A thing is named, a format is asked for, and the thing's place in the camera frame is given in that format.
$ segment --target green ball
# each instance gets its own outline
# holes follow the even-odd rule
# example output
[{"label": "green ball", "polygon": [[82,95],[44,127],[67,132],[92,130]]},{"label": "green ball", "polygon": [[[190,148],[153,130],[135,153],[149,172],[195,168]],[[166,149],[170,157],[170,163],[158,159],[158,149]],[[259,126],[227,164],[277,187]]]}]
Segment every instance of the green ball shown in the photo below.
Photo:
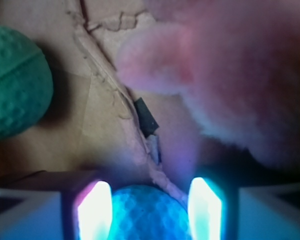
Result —
[{"label": "green ball", "polygon": [[52,74],[37,45],[0,26],[0,140],[36,124],[53,95]]}]

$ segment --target pink fur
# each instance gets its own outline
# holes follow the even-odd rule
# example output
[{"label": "pink fur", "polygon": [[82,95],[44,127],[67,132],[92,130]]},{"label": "pink fur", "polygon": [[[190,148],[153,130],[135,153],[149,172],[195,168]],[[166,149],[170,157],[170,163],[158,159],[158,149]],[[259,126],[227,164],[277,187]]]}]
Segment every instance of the pink fur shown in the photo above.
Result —
[{"label": "pink fur", "polygon": [[122,46],[119,79],[180,94],[204,134],[300,172],[300,0],[175,1],[145,1],[164,22]]}]

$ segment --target bright light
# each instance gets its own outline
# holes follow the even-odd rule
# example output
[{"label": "bright light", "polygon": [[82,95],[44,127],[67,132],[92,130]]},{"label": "bright light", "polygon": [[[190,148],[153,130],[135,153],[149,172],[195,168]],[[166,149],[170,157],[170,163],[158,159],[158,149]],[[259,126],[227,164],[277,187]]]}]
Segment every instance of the bright light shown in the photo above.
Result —
[{"label": "bright light", "polygon": [[81,240],[108,239],[112,223],[111,187],[98,181],[77,208]]},{"label": "bright light", "polygon": [[201,177],[196,177],[191,182],[188,216],[193,239],[221,238],[222,201]]}]

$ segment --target blue ball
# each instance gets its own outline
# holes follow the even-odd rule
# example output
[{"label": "blue ball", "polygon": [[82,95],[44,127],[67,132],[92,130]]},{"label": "blue ball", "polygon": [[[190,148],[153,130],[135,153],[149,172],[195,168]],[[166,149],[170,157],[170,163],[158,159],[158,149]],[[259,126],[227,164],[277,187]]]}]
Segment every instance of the blue ball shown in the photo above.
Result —
[{"label": "blue ball", "polygon": [[109,240],[190,240],[186,210],[155,187],[132,185],[112,195]]}]

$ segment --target dimpled ball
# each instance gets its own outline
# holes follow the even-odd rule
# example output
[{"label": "dimpled ball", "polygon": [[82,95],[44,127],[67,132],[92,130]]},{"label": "dimpled ball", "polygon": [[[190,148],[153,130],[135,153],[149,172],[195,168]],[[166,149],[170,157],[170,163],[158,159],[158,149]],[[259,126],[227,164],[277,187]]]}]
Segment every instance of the dimpled ball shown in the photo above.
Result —
[{"label": "dimpled ball", "polygon": [[109,240],[191,239],[186,210],[157,188],[132,185],[112,195]]},{"label": "dimpled ball", "polygon": [[0,26],[0,140],[39,121],[53,95],[41,49],[20,32]]}]

